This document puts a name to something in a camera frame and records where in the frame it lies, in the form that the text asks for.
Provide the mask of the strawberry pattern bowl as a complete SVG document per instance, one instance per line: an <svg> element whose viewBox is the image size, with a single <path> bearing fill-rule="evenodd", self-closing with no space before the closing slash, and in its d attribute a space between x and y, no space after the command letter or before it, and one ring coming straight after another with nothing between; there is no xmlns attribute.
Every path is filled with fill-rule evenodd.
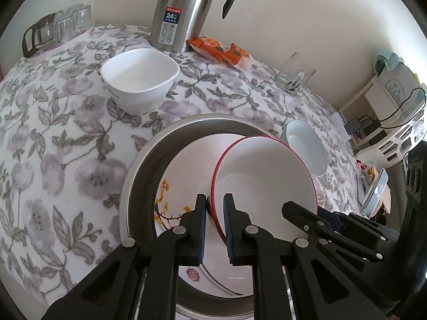
<svg viewBox="0 0 427 320"><path fill-rule="evenodd" d="M233 195L235 207L247 212L252 224L275 238L292 242L308 234L282 217L282 205L293 201L315 214L315 186L298 155L272 137L243 137L219 158L211 181L211 216L225 239L223 199Z"/></svg>

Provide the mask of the stainless steel plate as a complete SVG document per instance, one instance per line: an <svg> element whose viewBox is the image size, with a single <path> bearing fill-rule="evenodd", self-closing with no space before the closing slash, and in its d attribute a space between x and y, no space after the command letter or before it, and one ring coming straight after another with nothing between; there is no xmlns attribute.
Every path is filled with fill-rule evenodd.
<svg viewBox="0 0 427 320"><path fill-rule="evenodd" d="M183 216L183 230L167 230L156 235L153 206L160 177L172 159L195 140L212 134L267 136L248 121L220 114L204 114L182 119L157 133L134 159L122 189L119 222L123 241L132 240L131 272L136 276L130 313L138 319L174 319L177 313L196 316L186 309L177 281L181 266L190 262L192 211ZM291 319L291 309L282 271L282 259L291 243L275 239L267 230L251 223L246 227L255 241L252 267L255 319Z"/></svg>

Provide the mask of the black rim white plate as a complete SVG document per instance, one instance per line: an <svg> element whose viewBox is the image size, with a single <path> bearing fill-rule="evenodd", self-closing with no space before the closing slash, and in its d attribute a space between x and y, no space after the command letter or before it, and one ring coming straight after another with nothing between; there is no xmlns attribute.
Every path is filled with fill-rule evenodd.
<svg viewBox="0 0 427 320"><path fill-rule="evenodd" d="M214 168L228 146L242 139L239 134L212 134L184 147L161 176L154 201L157 235L180 224L182 215L195 208L198 194L210 194ZM250 267L233 267L227 246L215 222L206 216L203 263L180 267L179 276L188 285L207 295L242 298L252 295Z"/></svg>

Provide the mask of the light blue bowl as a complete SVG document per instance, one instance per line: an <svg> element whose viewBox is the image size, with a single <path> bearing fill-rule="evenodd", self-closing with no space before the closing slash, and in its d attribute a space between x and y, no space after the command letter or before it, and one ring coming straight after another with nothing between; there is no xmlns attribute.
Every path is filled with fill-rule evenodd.
<svg viewBox="0 0 427 320"><path fill-rule="evenodd" d="M321 139L306 123L289 121L280 137L305 163L311 175L323 176L328 168L328 156Z"/></svg>

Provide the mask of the white square bowl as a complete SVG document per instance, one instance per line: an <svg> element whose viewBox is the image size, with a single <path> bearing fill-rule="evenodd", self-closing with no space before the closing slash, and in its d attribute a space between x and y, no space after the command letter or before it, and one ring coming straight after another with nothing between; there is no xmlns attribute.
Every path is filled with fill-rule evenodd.
<svg viewBox="0 0 427 320"><path fill-rule="evenodd" d="M180 73L176 61L155 49L133 49L101 67L113 101L131 116L141 116L165 99Z"/></svg>

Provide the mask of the white power strip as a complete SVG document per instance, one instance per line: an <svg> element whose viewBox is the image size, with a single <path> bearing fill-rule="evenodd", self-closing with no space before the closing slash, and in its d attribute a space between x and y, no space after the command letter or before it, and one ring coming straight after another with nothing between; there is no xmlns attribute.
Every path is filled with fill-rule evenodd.
<svg viewBox="0 0 427 320"><path fill-rule="evenodd" d="M351 136L347 133L345 122L343 121L339 112L334 112L331 115L331 123L342 141L347 142L351 140Z"/></svg>

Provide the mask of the black charger adapter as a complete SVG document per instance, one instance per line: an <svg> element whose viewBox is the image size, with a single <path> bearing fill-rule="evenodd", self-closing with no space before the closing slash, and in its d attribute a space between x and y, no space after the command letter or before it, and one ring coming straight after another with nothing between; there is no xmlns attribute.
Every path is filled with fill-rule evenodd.
<svg viewBox="0 0 427 320"><path fill-rule="evenodd" d="M361 121L359 118L353 118L345 124L345 130L348 135L352 135L361 129Z"/></svg>

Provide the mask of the white lattice shelf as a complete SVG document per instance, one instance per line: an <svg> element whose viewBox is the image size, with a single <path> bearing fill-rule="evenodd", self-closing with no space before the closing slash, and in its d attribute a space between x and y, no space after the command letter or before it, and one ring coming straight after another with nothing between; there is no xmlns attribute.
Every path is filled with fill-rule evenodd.
<svg viewBox="0 0 427 320"><path fill-rule="evenodd" d="M426 86L410 70L384 70L339 112L345 123L353 118L361 121L361 129L350 140L356 158L390 168L425 136Z"/></svg>

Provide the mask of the clear glass mug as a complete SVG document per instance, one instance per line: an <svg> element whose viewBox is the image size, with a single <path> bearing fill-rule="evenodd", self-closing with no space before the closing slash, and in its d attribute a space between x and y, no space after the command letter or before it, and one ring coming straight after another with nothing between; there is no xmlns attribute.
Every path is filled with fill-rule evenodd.
<svg viewBox="0 0 427 320"><path fill-rule="evenodd" d="M311 65L300 53L295 52L280 67L275 75L275 84L289 94L302 89L306 82L316 73L316 68Z"/></svg>

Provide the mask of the floral grey tablecloth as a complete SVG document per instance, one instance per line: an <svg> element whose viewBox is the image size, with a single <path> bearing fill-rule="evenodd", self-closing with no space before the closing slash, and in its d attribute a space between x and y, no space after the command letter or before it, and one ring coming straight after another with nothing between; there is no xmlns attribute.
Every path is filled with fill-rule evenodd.
<svg viewBox="0 0 427 320"><path fill-rule="evenodd" d="M351 146L334 109L304 89L288 95L260 63L245 75L195 53L172 54L180 74L143 116L117 107L100 70L113 56L148 47L149 29L97 25L40 61L19 60L1 82L1 279L43 309L65 295L119 243L127 170L157 133L183 118L228 113L281 134L291 119L320 136L329 159L316 178L318 204L360 212Z"/></svg>

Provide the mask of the orange snack packet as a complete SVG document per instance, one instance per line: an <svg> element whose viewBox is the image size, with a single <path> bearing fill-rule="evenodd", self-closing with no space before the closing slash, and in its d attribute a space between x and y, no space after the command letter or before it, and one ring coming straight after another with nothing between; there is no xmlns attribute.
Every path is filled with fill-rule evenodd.
<svg viewBox="0 0 427 320"><path fill-rule="evenodd" d="M223 45L210 37L200 36L198 38L191 38L187 40L187 45L197 54L214 62L222 62L222 54L224 53Z"/></svg>
<svg viewBox="0 0 427 320"><path fill-rule="evenodd" d="M236 70L251 74L252 56L234 43L222 54L222 59Z"/></svg>

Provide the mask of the teal cloth on shelf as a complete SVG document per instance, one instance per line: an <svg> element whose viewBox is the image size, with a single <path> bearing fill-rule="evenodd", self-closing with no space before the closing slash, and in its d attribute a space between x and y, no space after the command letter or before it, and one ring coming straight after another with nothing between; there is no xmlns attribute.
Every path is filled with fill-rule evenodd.
<svg viewBox="0 0 427 320"><path fill-rule="evenodd" d="M379 51L373 65L375 75L379 77L384 70L392 71L403 63L404 60L396 53L389 50Z"/></svg>

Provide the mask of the stainless steel thermos jug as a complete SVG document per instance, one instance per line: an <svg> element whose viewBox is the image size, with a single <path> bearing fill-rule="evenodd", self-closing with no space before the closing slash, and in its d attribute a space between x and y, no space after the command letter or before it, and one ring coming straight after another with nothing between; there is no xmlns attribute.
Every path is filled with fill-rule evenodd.
<svg viewBox="0 0 427 320"><path fill-rule="evenodd" d="M185 53L188 41L202 31L213 0L158 0L150 44L159 50Z"/></svg>

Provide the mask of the upturned drinking glass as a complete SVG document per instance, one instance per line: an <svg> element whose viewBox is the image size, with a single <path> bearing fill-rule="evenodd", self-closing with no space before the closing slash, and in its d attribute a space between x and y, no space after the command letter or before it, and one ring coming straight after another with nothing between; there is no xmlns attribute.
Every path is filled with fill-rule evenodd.
<svg viewBox="0 0 427 320"><path fill-rule="evenodd" d="M69 7L67 12L71 14L76 33L83 33L89 30L94 24L90 4L75 4Z"/></svg>
<svg viewBox="0 0 427 320"><path fill-rule="evenodd" d="M74 17L71 12L57 11L54 17L55 38L59 43L66 43L77 36Z"/></svg>

